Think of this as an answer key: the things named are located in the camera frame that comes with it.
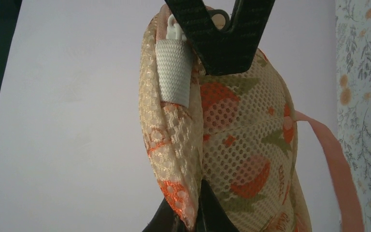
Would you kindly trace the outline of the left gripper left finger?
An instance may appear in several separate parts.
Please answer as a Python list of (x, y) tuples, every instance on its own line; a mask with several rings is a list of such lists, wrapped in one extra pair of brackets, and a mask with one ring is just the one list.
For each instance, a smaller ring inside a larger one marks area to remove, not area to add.
[(151, 221), (142, 232), (185, 232), (185, 224), (163, 198)]

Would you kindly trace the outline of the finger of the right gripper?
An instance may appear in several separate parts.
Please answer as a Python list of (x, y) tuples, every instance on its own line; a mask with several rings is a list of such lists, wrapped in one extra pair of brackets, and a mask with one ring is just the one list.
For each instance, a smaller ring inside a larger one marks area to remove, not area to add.
[(206, 72), (214, 76), (249, 70), (274, 3), (237, 0), (229, 24), (218, 29), (203, 1), (166, 1)]

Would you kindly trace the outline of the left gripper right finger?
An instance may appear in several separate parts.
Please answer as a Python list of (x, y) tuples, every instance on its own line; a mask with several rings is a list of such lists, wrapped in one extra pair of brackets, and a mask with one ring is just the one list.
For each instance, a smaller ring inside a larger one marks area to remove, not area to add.
[(201, 182), (196, 231), (239, 232), (221, 207), (209, 183), (204, 179)]

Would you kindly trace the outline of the orange floral mesh laundry bag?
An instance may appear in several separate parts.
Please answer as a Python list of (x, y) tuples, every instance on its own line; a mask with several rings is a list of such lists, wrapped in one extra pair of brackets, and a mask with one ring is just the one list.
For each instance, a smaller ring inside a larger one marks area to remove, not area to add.
[(295, 110), (260, 49), (246, 72), (209, 75), (164, 4), (143, 36), (139, 113), (157, 183), (186, 232), (196, 232), (203, 179), (240, 232), (310, 232), (295, 167), (299, 121), (309, 123), (325, 153), (342, 230), (364, 231), (339, 141)]

